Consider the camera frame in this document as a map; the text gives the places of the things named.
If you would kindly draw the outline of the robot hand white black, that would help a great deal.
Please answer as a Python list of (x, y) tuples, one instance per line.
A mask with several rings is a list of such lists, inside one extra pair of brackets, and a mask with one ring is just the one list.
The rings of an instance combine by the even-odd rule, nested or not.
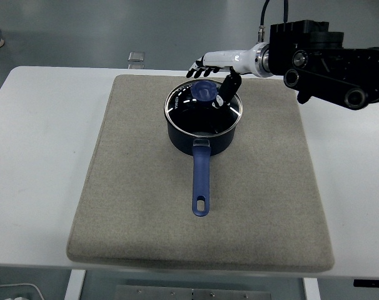
[(242, 75), (253, 74), (259, 78), (271, 76), (269, 65), (269, 44), (259, 42), (249, 50), (214, 51), (204, 54), (189, 68), (186, 77), (207, 77), (220, 70), (229, 71), (217, 96), (211, 102), (215, 109), (222, 108), (234, 97), (242, 82)]

